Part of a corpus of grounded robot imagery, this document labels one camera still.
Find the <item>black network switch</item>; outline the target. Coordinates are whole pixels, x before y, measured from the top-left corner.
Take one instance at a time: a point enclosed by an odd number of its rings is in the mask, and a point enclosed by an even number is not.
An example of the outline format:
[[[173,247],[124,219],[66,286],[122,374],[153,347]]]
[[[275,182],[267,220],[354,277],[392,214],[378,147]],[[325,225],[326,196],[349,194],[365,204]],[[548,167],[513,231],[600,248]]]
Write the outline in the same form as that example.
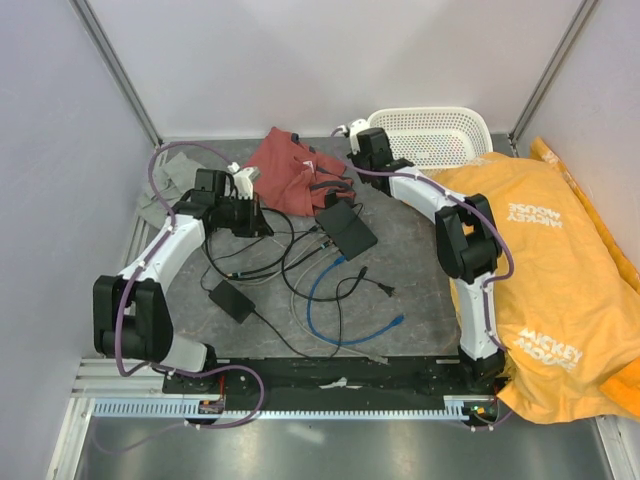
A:
[[[315,220],[347,261],[378,243],[376,235],[344,201],[322,210]]]

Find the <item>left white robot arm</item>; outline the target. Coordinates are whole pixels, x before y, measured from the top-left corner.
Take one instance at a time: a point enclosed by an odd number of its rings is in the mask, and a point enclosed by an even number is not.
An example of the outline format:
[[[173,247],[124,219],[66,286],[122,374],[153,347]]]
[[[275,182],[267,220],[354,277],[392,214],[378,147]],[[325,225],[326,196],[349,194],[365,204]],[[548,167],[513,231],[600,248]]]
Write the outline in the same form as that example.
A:
[[[227,171],[199,169],[194,187],[169,210],[157,236],[117,275],[93,286],[95,350],[117,360],[139,360],[185,372],[185,382],[208,393],[219,382],[215,351],[174,330],[165,294],[175,276],[209,235],[227,229],[241,238],[271,236],[254,183],[257,167],[233,164]]]

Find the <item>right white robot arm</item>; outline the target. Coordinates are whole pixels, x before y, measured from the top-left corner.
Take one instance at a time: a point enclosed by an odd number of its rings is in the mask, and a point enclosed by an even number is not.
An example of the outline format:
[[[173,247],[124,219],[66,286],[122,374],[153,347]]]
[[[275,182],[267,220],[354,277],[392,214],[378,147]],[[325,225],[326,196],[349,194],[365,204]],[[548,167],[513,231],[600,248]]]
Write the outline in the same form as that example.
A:
[[[437,183],[404,158],[396,159],[384,129],[348,128],[350,167],[362,182],[402,201],[435,226],[439,265],[453,281],[461,329],[458,381],[477,394],[504,368],[505,352],[497,333],[494,283],[498,260],[506,252],[489,200],[466,196]]]

